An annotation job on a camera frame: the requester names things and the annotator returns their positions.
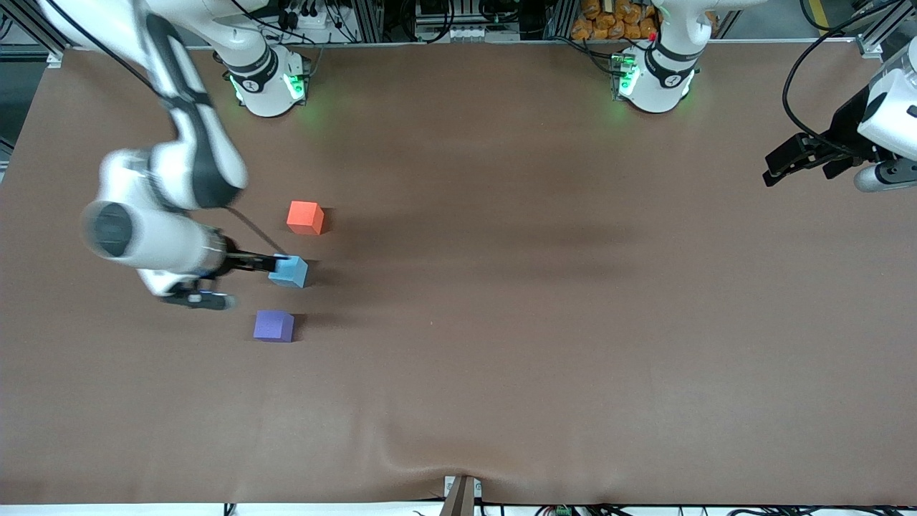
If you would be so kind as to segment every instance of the white robotic arm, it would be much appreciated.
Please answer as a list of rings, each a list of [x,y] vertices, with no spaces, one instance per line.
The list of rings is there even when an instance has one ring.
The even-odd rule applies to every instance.
[[[834,145],[797,133],[768,154],[765,184],[818,166],[834,179],[849,168],[874,163],[856,174],[857,189],[882,192],[917,185],[917,38],[837,109],[819,136]]]
[[[59,3],[81,1],[42,0],[62,13],[61,20],[71,28],[71,21],[82,24]],[[187,216],[189,210],[227,207],[248,179],[181,38],[141,0],[133,5],[112,0],[79,13],[116,28],[94,38],[147,68],[178,135],[149,149],[114,151],[105,157],[98,196],[84,212],[90,247],[104,258],[137,268],[149,291],[167,302],[230,308],[232,297],[202,290],[200,281],[233,269],[273,271],[277,258],[240,252],[219,230]]]
[[[653,0],[662,23],[656,39],[624,51],[626,76],[617,94],[649,113],[671,110],[688,94],[694,64],[713,30],[707,11],[743,9],[766,0]]]
[[[268,0],[238,0],[247,11],[265,6]],[[47,0],[39,4],[48,20],[71,41],[97,49]],[[131,4],[123,0],[57,0],[64,14],[106,47],[149,68],[131,19]],[[268,45],[254,22],[221,23],[241,11],[224,0],[149,0],[153,13],[180,25],[210,43],[230,72],[239,100],[259,117],[277,117],[305,100],[303,57],[281,45]]]

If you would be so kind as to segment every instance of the green indicator light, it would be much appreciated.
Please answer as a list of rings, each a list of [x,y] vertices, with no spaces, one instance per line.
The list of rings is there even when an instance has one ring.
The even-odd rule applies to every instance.
[[[640,78],[640,67],[634,65],[630,71],[621,78],[621,95],[630,95],[634,92],[636,80]]]
[[[291,77],[290,75],[284,74],[283,81],[287,84],[287,89],[290,90],[290,95],[292,95],[293,98],[303,98],[305,88],[303,87],[302,77],[298,75]]]
[[[238,99],[239,102],[242,102],[242,92],[239,91],[238,83],[236,82],[236,78],[230,75],[229,82],[232,83],[233,89],[236,90],[236,98]]]

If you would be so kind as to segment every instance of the orange cube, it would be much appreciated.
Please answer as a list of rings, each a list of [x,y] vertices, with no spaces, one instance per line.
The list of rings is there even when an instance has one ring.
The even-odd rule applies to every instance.
[[[318,203],[293,201],[290,203],[290,215],[287,226],[297,235],[317,235],[322,232],[325,212]]]

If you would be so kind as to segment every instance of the table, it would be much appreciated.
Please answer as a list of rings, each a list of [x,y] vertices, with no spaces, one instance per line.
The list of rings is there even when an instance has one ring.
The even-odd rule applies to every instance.
[[[876,66],[824,47],[793,93],[817,128]],[[83,245],[103,156],[171,127],[69,51],[0,187],[0,499],[425,499],[467,473],[498,502],[917,504],[917,194],[763,186],[802,49],[713,44],[662,116],[563,46],[332,49],[275,119],[196,52],[237,207],[317,261],[304,290],[227,276],[227,313]],[[285,229],[293,199],[331,231]],[[259,309],[296,342],[254,341]]]

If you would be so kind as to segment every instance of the wire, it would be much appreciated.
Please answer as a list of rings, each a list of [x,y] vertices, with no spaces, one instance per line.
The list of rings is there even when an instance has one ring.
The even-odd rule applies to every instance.
[[[331,42],[331,35],[328,34],[328,43]],[[325,53],[325,47],[328,46],[328,43],[322,45],[322,50],[318,51],[318,57],[315,58],[315,65],[313,65],[312,70],[309,71],[309,78],[313,78],[316,73],[318,73],[318,63],[322,62],[322,54]]]
[[[348,27],[344,15],[341,14],[341,5],[337,2],[337,0],[326,0],[325,8],[327,9],[329,15],[331,15],[331,6],[334,6],[335,10],[337,11],[338,22],[335,22],[337,32],[340,32],[341,36],[347,38],[351,43],[357,43],[357,37],[353,35],[353,32],[350,32],[350,27]]]
[[[399,10],[399,18],[401,19],[400,21],[401,21],[402,30],[404,31],[404,35],[407,36],[407,38],[410,41],[417,42],[418,41],[417,36],[415,36],[414,32],[407,26],[407,21],[408,19],[411,18],[411,15],[407,12],[407,9],[408,7],[411,6],[412,1],[413,0],[403,0],[401,9]],[[455,8],[455,5],[452,3],[452,0],[442,0],[442,6],[443,6],[443,27],[442,29],[439,30],[439,34],[437,34],[435,38],[429,41],[426,41],[425,42],[426,44],[436,43],[437,41],[443,39],[452,29],[452,24],[455,22],[456,8]]]
[[[812,14],[809,13],[809,9],[806,8],[805,3],[806,3],[806,0],[800,0],[800,9],[802,9],[802,15],[805,17],[805,20],[809,22],[809,25],[819,30],[831,30],[830,27],[826,27],[818,23],[817,21],[815,21],[815,18],[812,17]]]
[[[614,71],[612,71],[611,69],[605,68],[604,66],[602,66],[602,64],[599,62],[599,60],[595,58],[595,55],[592,54],[592,51],[589,50],[589,46],[586,45],[586,40],[585,40],[585,39],[582,41],[582,47],[583,47],[584,49],[586,49],[586,55],[589,56],[589,60],[592,61],[592,64],[594,64],[596,68],[598,68],[599,70],[602,70],[602,71],[605,72],[605,73],[608,73],[608,74],[611,75],[612,77],[624,75],[623,73],[614,72]]]
[[[7,25],[6,28],[4,28],[3,25],[6,25],[6,21],[7,21],[7,20],[9,21],[9,25]],[[3,17],[0,18],[0,31],[3,32],[3,34],[0,34],[0,39],[3,39],[3,38],[5,38],[6,36],[8,36],[8,35],[9,35],[9,31],[12,30],[12,29],[13,29],[13,20],[11,20],[10,18],[6,17],[6,15],[3,15]]]
[[[548,38],[548,39],[555,39],[555,40],[557,40],[557,41],[563,41],[564,43],[567,43],[568,45],[570,45],[571,47],[573,47],[574,49],[576,49],[577,52],[582,53],[582,54],[588,52],[588,53],[592,54],[592,55],[595,56],[595,57],[601,57],[601,58],[604,58],[604,59],[608,59],[608,58],[612,57],[612,54],[605,54],[605,53],[597,52],[597,51],[595,51],[595,50],[589,50],[589,48],[588,48],[588,47],[585,47],[585,45],[580,46],[580,45],[576,44],[576,41],[574,41],[573,39],[570,39],[570,38],[567,38],[567,37],[564,37],[564,36],[551,36],[551,37]]]
[[[484,6],[486,4],[488,4],[488,0],[480,0],[478,2],[478,14],[480,14],[481,17],[483,17],[484,19],[486,19],[487,21],[491,23],[504,23],[504,22],[510,23],[512,21],[516,21],[517,19],[519,19],[519,5],[521,4],[516,4],[516,10],[513,11],[512,14],[504,18],[500,18],[500,13],[495,8],[491,11],[491,13],[485,12]]]
[[[634,41],[633,39],[630,39],[630,38],[621,38],[621,39],[623,39],[624,41],[627,41],[631,45],[634,45],[635,47],[637,47],[640,50],[643,50],[643,51],[652,50],[652,45],[653,45],[652,43],[650,43],[649,46],[644,48],[644,47],[641,47],[640,45],[637,45],[636,41]]]
[[[267,244],[270,245],[270,247],[274,248],[274,251],[276,251],[276,252],[278,252],[278,253],[280,253],[280,254],[286,254],[286,251],[284,251],[283,248],[281,248],[281,246],[277,245],[277,242],[273,241],[273,240],[271,239],[271,237],[268,236],[267,233],[265,233],[264,231],[262,231],[261,228],[259,228],[259,227],[258,227],[254,222],[252,222],[248,217],[246,217],[245,215],[242,215],[242,212],[240,212],[239,210],[237,210],[237,209],[235,209],[235,208],[233,208],[233,207],[231,207],[231,206],[227,206],[227,207],[226,207],[226,211],[228,211],[229,213],[232,213],[233,215],[235,215],[236,218],[239,219],[239,220],[241,220],[242,223],[245,224],[246,226],[248,226],[250,230],[254,231],[255,234],[257,234],[259,237],[261,237],[262,240],[264,240],[265,242],[267,242]]]
[[[900,0],[899,2],[897,2],[896,6],[899,6],[906,1],[907,0]],[[799,67],[802,64],[802,62],[805,60],[805,58],[808,57],[809,54],[811,54],[813,50],[818,48],[819,45],[824,43],[826,39],[831,38],[835,34],[839,34],[842,30],[856,23],[857,21],[865,17],[872,16],[876,14],[878,11],[881,11],[882,9],[886,9],[886,8],[889,8],[889,4],[884,4],[882,6],[874,6],[871,9],[863,11],[862,13],[856,16],[850,17],[850,19],[848,19],[846,22],[833,27],[831,30],[822,34],[822,36],[816,39],[812,45],[809,45],[809,47],[802,52],[802,55],[800,55],[799,59],[797,59],[796,62],[793,63],[793,66],[790,68],[790,73],[787,75],[787,81],[783,84],[783,95],[781,96],[781,100],[783,102],[783,110],[786,111],[787,117],[790,117],[790,120],[792,120],[792,122],[796,124],[796,127],[801,129],[803,132],[813,137],[814,139],[818,140],[820,143],[827,145],[828,147],[831,147],[835,149],[836,151],[839,151],[842,154],[846,154],[851,157],[857,156],[856,151],[853,151],[846,145],[835,143],[833,141],[826,139],[824,136],[815,133],[814,130],[812,130],[809,126],[802,123],[802,120],[800,120],[799,117],[797,117],[796,114],[793,113],[793,110],[790,107],[790,101],[788,99],[788,96],[790,93],[790,85],[793,82],[793,78],[796,76],[796,71],[799,70]]]
[[[247,11],[246,8],[243,7],[237,0],[229,0],[229,1],[232,2],[233,5],[236,6],[236,7],[238,8],[238,10],[241,11],[242,14],[243,14],[246,18],[250,19],[251,21],[253,21],[253,22],[257,23],[257,24],[262,25],[263,27],[272,28],[272,29],[277,30],[277,31],[280,31],[280,32],[282,32],[282,33],[284,33],[284,34],[289,34],[289,35],[291,35],[291,36],[295,36],[296,38],[301,39],[301,40],[303,41],[303,43],[308,42],[310,45],[316,45],[316,44],[317,44],[317,43],[315,43],[314,41],[312,41],[311,39],[307,38],[307,37],[306,37],[305,35],[303,35],[303,34],[296,34],[295,32],[291,32],[291,31],[289,31],[289,30],[285,30],[285,29],[283,29],[283,28],[280,28],[280,27],[278,27],[278,26],[276,26],[276,25],[272,25],[272,24],[270,24],[270,23],[268,23],[268,22],[262,21],[261,19],[255,17],[255,16],[252,15],[249,11]]]
[[[452,23],[456,19],[456,7],[452,0],[443,0],[443,28],[435,38],[429,40],[427,44],[436,43],[443,39],[452,29]]]
[[[103,52],[105,52],[106,54],[108,54],[108,56],[109,56],[110,58],[114,59],[115,61],[117,61],[118,64],[120,64],[121,66],[125,67],[125,69],[127,69],[127,71],[130,72],[133,76],[137,77],[137,79],[138,79],[139,81],[141,81],[147,88],[149,88],[149,90],[150,90],[151,92],[153,92],[154,94],[156,94],[157,97],[162,98],[162,94],[161,94],[160,92],[156,91],[156,88],[153,87],[153,83],[151,83],[151,82],[149,81],[149,79],[147,79],[146,77],[143,76],[143,74],[141,74],[140,72],[138,72],[136,68],[134,68],[133,66],[131,66],[130,64],[128,64],[127,61],[121,59],[121,56],[119,56],[119,55],[117,55],[116,53],[112,52],[111,49],[109,49],[108,47],[106,47],[104,44],[102,44],[101,41],[99,41],[99,40],[96,39],[92,34],[90,34],[89,32],[87,32],[85,28],[81,27],[80,24],[76,23],[76,21],[74,21],[73,18],[70,17],[70,15],[68,15],[67,13],[65,13],[64,10],[61,9],[61,7],[57,5],[57,2],[55,2],[54,0],[48,0],[48,5],[51,6],[51,7],[53,7],[54,10],[57,11],[59,15],[61,15],[61,17],[64,19],[64,21],[66,21],[67,23],[71,24],[71,25],[73,26],[73,28],[75,28],[80,34],[83,34],[83,35],[84,35],[88,40],[90,40],[96,47],[98,47],[101,51],[103,51]]]

